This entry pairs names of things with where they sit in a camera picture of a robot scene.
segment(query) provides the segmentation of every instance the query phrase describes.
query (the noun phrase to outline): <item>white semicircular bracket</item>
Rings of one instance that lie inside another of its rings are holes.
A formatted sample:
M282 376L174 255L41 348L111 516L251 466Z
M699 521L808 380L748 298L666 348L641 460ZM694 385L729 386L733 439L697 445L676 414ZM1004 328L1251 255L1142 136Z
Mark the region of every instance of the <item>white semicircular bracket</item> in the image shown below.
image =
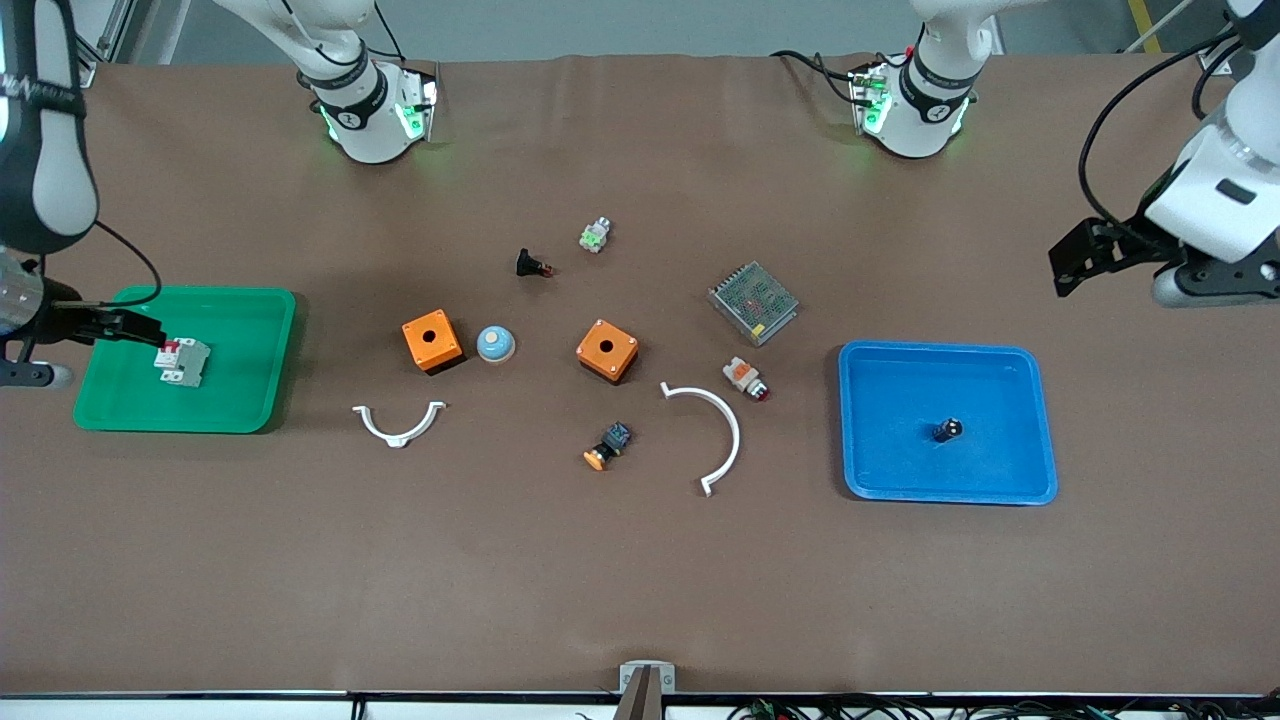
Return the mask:
M431 423L435 421L435 414L443 410L444 407L448 406L440 401L433 400L431 404L426 406L426 415L422 416L422 420L419 421L419 424L413 425L413 429L408 430L407 433L401 433L398 436L390 436L379 430L378 425L374 424L374 411L370 410L369 407L364 405L357 405L351 410L353 413L360 413L360 419L365 421L365 428L367 428L369 432L374 434L374 437L381 438L383 442L385 442L389 447L404 447L406 445L410 443L411 439L425 433L426 429L431 427Z
M677 387L672 389L667 387L667 383L660 383L660 386L663 397L668 400L676 397L677 395L692 395L695 397L701 397L707 402L714 405L716 409L719 410L722 415L724 415L724 419L728 420L728 429L733 433L733 448L730 450L728 459L724 460L723 465L721 465L712 474L701 479L703 492L707 493L707 497L710 497L712 486L716 484L717 480L727 475L728 469L732 468L733 461L737 460L737 450L742 445L742 430L737 425L737 418L733 415L733 410L730 409L728 404L721 400L721 397L714 392L708 392L700 387Z

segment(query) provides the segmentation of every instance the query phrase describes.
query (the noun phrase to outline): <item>cable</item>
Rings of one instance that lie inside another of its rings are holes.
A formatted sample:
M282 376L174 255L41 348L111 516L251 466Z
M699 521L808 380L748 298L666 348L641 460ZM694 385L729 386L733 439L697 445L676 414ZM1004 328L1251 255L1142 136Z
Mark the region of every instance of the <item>cable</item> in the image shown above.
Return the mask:
M374 0L374 12L378 13L378 22L383 23L383 29L387 31L387 37L392 38L392 47L396 49L396 55L388 55L389 58L398 58L401 63L404 60L404 53L399 49L399 41L396 40L396 33L392 32L392 26L387 23L387 15L383 14L381 5Z
M111 237L114 237L116 241L119 241L120 245L129 249L131 252L138 256L138 260L142 260L142 264L146 265L148 270L151 270L151 282L155 284L155 287L151 290L151 292L146 295L146 297L142 297L140 300L124 300L119 302L83 302L78 300L70 302L55 301L55 305L58 305L59 307L136 307L138 305L146 305L147 302L151 302L156 297L160 297L160 291L164 290L164 283L160 281L160 270L156 270L156 266L151 261L151 259L147 258L141 250L138 250L136 245L129 242L123 234L115 232L111 228L111 225L104 223L102 220L93 220L93 224L101 228Z
M1129 96L1129 94L1132 94L1134 90L1142 86L1142 83L1162 73L1164 70L1167 70L1169 68L1176 65L1178 63L1181 63L1183 60L1190 58L1192 55L1199 53L1201 50L1212 47L1234 36L1235 36L1234 31L1224 32L1203 42L1198 42L1192 47L1188 47L1187 50L1183 50L1181 53L1152 65L1147 72L1142 73L1140 76L1130 81L1129 85L1124 86L1124 88L1121 88L1120 92L1117 92L1115 97L1112 97L1106 104L1106 106L1102 108L1102 111L1098 113L1098 118L1093 120L1093 127L1089 128L1089 135L1084 137L1084 145L1080 147L1080 160L1076 164L1076 174L1079 176L1080 191L1084 193L1084 200L1089 202L1089 206L1093 208L1093 211L1097 213L1100 218L1106 220L1107 224L1110 224L1114 228L1117 228L1120 232L1125 233L1133 240L1137 240L1138 242L1143 243L1144 246L1152 250L1157 249L1155 242L1138 234L1132 228L1121 223L1115 215L1111 214L1110 210L1107 210L1102 205L1102 202L1098 200L1098 196L1093 193L1093 188L1089 186L1089 172L1088 172L1089 152L1093 150L1093 142L1098 138L1098 131L1102 129L1102 126L1107 122L1107 118L1111 117L1111 113L1116 109L1116 106L1119 106L1120 102Z
M805 58L804 55L796 53L795 50L778 50L777 53L771 54L769 58L791 58L794 60L800 60L801 63L805 64L806 68L809 68L810 70L813 70L815 73L823 73L827 77L835 78L835 79L845 79L845 81L849 79L849 76L842 76L840 73L833 73L833 72L828 70L826 65L819 65L818 63L810 60L809 58Z
M855 97L850 97L850 96L845 95L844 92L841 92L838 87L836 87L836 81L831 79L831 76L833 73L827 69L827 63L822 61L822 55L820 54L814 53L813 54L813 59L818 61L818 68L819 68L818 72L820 72L822 76L824 78L827 78L827 85L831 86L831 91L836 94L836 97L840 97L841 100L844 100L845 102L849 102L850 105L856 105L858 108L870 108L872 106L870 100L863 100L860 97L856 97L856 99ZM846 74L844 77L844 79L847 82L849 81L849 76Z
M365 41L360 41L360 45L361 45L361 47L364 47ZM339 68L351 68L351 67L356 65L357 63L360 63L360 55L356 55L356 59L352 60L352 61L349 61L349 63L339 63L338 60L334 60L333 58L330 58L329 55L325 54L323 45L316 45L316 53L319 53L320 56L324 58L325 60L333 63L334 65L338 65Z
M1199 79L1196 81L1196 87L1192 90L1192 113L1196 114L1197 119L1203 120L1206 115L1204 108L1201 106L1201 96L1204 95L1204 86L1208 83L1208 78L1213 77L1213 73L1222 67L1222 63L1226 63L1226 60L1230 59L1231 55L1236 54L1242 47L1244 47L1244 42L1240 42L1239 40L1233 42L1226 50L1219 53L1217 58L1213 58L1213 61L1204 68Z

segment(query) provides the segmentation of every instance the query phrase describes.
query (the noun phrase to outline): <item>green led light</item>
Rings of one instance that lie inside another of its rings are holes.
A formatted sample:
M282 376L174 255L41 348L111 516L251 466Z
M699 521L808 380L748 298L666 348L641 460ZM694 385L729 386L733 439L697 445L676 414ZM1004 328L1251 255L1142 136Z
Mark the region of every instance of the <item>green led light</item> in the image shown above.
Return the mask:
M951 135L960 132L960 126L964 124L964 111L968 109L969 109L969 100L965 99L965 101L960 104L960 109L956 110L956 122L954 126L951 126Z
M410 140L417 140L422 137L422 113L419 113L412 106L404 108L402 105L396 105L397 115L401 119L401 124L404 126L404 135Z
M329 119L329 113L325 111L324 105L320 106L320 117L324 118L324 124L329 128L329 140L338 142L338 131L333 129L333 120Z
M884 127L884 115L893 106L893 96L884 92L876 102L867 109L867 119L863 120L863 129L876 135Z

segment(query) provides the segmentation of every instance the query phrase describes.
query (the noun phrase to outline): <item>metal mesh box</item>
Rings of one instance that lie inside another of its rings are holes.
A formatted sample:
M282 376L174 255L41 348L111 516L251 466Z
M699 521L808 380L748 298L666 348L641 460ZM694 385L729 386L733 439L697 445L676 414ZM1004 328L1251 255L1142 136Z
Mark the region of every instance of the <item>metal mesh box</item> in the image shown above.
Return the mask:
M709 290L708 297L756 347L790 323L800 309L800 302L759 263L739 268Z

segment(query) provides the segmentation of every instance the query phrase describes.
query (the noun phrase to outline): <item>plastic tray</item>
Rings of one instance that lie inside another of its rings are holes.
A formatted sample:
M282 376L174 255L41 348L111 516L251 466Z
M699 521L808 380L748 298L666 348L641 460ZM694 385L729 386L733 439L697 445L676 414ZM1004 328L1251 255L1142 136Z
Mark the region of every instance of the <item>plastic tray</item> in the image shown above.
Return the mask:
M867 500L1044 505L1057 473L1036 359L1018 347L855 341L840 352L845 483ZM940 443L948 418L964 434Z
M150 287L128 287L133 300ZM297 301L287 290L165 287L134 310L159 319L169 337L210 347L198 388L160 382L156 348L136 342L93 346L76 424L86 430L253 433L275 410Z

